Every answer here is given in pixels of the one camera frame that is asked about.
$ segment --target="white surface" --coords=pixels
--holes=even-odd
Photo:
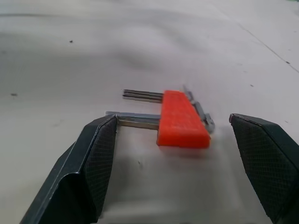
[[[158,104],[122,100],[122,89],[187,84],[217,125],[211,148],[197,159],[170,156],[155,131],[121,128],[100,223],[271,223],[228,117],[270,120],[299,142],[298,8],[285,0],[1,0],[0,222],[21,220],[57,158],[105,110],[159,113]]]

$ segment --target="metal rod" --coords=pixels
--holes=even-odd
[[[146,92],[146,91],[137,91],[137,90],[124,90],[123,92],[130,92],[130,93],[139,93],[139,94],[149,94],[149,95],[156,95],[156,96],[163,96],[163,93],[159,92]]]
[[[123,99],[130,99],[130,100],[136,100],[136,101],[144,101],[144,102],[151,102],[151,103],[162,103],[162,100],[159,99],[152,99],[152,98],[144,98],[144,97],[132,97],[127,95],[122,95]]]
[[[106,111],[105,116],[115,114],[119,117],[131,117],[131,118],[142,118],[142,119],[156,119],[160,120],[161,116],[158,114],[147,114],[147,113],[122,113],[116,111]]]
[[[123,95],[128,96],[128,97],[142,97],[142,98],[152,98],[152,99],[158,99],[158,100],[163,99],[163,97],[161,97],[161,96],[152,96],[152,95],[145,95],[145,94],[139,95],[139,94],[127,93],[127,92],[124,93]]]
[[[118,117],[118,123],[121,126],[159,130],[159,120],[157,119]]]

